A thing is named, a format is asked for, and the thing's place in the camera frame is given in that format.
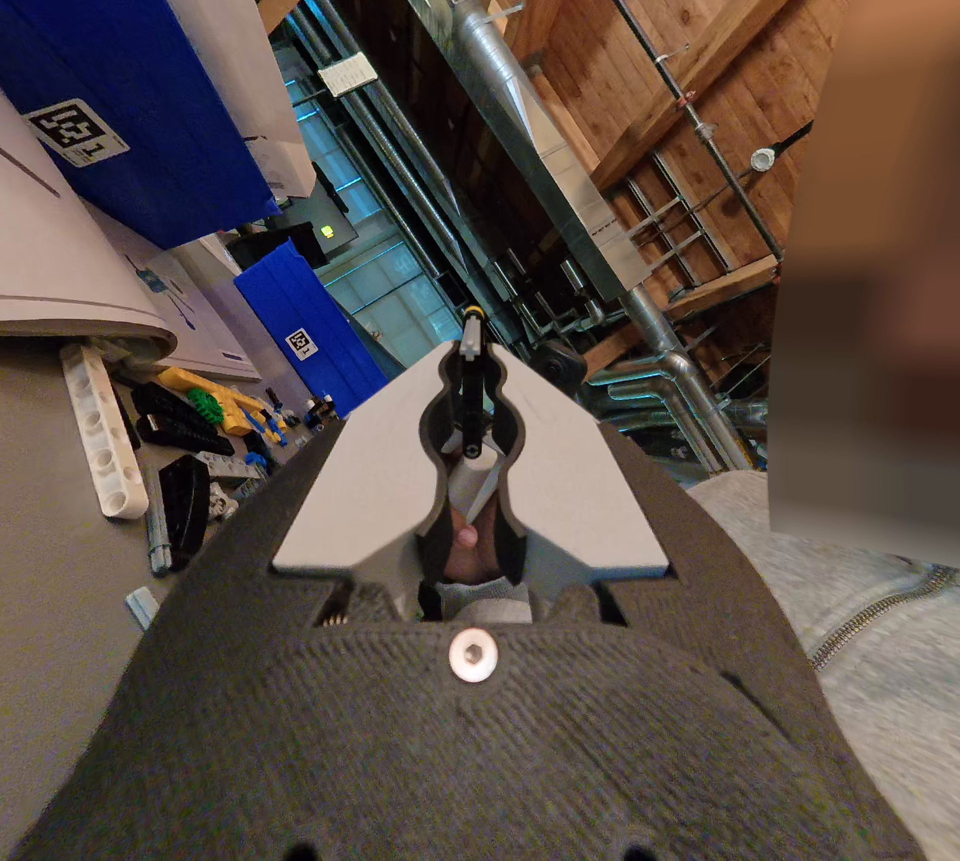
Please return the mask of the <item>small pale lego piece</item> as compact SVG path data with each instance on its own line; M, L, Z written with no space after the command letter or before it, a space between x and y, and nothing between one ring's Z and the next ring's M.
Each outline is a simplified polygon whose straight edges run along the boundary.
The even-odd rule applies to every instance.
M149 587L141 586L126 594L124 601L141 631L148 631L160 610L160 602L154 593Z

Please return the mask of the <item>metal conduit pipes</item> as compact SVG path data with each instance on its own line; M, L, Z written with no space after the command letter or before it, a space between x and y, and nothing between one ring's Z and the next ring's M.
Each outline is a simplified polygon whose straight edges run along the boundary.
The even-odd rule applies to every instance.
M287 21L320 70L362 52L330 0L300 0ZM484 267L473 251L452 183L391 90L376 75L347 91L339 101L426 227L451 272L462 280L467 296L491 315L498 299L489 299Z

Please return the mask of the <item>blue storage bin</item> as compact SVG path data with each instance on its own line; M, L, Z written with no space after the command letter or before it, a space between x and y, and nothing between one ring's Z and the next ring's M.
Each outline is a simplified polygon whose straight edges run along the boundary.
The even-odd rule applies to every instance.
M2 91L73 190L170 249L280 208L167 0L1 0Z
M287 240L233 283L309 393L344 418L389 382L374 341L357 327Z

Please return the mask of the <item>black yellow lego beam assembly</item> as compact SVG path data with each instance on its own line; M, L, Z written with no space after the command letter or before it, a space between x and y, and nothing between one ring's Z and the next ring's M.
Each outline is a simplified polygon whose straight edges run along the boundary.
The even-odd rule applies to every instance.
M461 364L461 428L463 435L462 455L474 459L481 455L485 433L484 395L485 395L485 326L486 315L477 305L470 305L464 309L463 322L476 313L484 321L483 350L473 362L464 361L459 353Z

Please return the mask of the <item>pile of loose lego pieces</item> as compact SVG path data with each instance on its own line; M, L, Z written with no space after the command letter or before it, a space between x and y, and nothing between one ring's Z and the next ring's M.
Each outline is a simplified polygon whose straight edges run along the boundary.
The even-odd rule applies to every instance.
M281 465L271 448L289 440L277 401L170 368L155 381L120 379L128 413L99 348L69 343L59 361L102 514L145 520L155 577L185 569L209 523L229 518Z

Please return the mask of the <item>white paper sheet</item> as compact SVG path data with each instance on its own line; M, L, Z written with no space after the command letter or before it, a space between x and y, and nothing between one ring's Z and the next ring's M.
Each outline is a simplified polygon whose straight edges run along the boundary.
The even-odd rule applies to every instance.
M118 255L133 269L153 307L174 332L172 355L161 360L194 375L258 382L254 363L171 251L163 251L95 205L83 206Z

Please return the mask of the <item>metal sprinkler pipe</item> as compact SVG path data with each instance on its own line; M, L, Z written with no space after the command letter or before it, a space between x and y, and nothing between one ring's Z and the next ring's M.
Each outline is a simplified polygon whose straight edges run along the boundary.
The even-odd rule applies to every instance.
M764 219L762 219L750 195L747 194L740 183L739 176L735 173L715 141L715 128L710 127L697 112L693 104L693 93L681 87L677 77L669 69L667 61L668 55L665 52L658 51L653 40L644 27L642 27L640 20L631 10L629 3L627 3L626 0L610 1L626 23L634 39L639 43L648 60L653 64L654 70L666 87L668 114L679 114L690 123L701 146L706 150L721 172L726 186L732 194L735 195L739 204L746 212L753 227L768 248L769 253L774 256L776 262L782 263L785 255L779 241ZM633 128L625 132L625 135L613 145L594 171L594 183L598 189L607 190L612 188L616 182L627 177L630 172L635 169L637 164L658 144L658 138L643 141L641 136L644 132L645 128Z

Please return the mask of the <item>person's right hand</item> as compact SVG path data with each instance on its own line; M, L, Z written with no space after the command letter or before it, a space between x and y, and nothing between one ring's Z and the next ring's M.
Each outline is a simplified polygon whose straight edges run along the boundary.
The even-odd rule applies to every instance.
M459 510L450 508L453 541L441 576L443 582L480 586L502 576L495 539L497 513L496 496L486 502L472 522Z

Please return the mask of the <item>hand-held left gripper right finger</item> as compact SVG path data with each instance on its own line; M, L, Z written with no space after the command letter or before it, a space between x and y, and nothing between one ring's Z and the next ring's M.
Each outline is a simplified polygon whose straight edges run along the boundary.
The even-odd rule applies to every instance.
M571 586L664 578L668 556L598 422L502 345L486 354L503 576L547 601Z

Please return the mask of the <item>lego instruction booklet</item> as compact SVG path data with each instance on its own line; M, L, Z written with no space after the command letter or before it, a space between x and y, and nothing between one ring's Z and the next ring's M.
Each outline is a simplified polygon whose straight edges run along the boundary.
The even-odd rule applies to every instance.
M5 95L1 96L1 335L137 339L174 331Z

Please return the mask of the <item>white hanging sign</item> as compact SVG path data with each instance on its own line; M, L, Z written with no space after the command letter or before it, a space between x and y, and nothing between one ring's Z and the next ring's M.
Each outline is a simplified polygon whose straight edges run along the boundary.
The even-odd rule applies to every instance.
M354 54L318 68L318 78L333 99L340 99L378 80L378 72L366 53Z

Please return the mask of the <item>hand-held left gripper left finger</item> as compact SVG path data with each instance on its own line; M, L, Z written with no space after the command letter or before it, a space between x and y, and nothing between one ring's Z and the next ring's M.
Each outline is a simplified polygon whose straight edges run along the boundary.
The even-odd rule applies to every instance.
M420 426L456 351L439 345L349 414L272 559L276 572L378 584L413 617L424 576L416 531L439 483Z

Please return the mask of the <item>white printed paper bags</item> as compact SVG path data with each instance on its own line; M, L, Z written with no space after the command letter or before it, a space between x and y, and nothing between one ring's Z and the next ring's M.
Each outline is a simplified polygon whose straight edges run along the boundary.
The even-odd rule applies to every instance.
M278 201L317 182L255 0L167 0Z

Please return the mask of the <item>silver round duct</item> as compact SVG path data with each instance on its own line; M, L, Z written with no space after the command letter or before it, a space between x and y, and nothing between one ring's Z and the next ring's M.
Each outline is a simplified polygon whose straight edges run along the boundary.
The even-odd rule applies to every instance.
M646 266L620 236L616 215L594 185L532 82L480 3L450 10L447 58L510 160L603 300L616 300L654 353L653 365L678 390L717 461L750 471L748 447L707 387L642 282Z

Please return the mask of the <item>large display screen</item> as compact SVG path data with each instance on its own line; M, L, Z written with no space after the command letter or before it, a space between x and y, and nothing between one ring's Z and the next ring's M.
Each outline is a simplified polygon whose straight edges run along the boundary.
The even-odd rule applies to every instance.
M358 245L358 230L345 208L336 190L321 176L309 197L288 198L279 214L265 219L265 226L268 231L279 231L308 225L317 245L307 243L305 257L312 267L323 267Z

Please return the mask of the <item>rectangular silver ventilation duct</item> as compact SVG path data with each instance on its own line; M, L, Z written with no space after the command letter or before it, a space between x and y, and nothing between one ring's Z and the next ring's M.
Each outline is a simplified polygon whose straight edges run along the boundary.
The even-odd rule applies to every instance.
M407 1L596 292L633 302L647 266L488 15L491 0Z

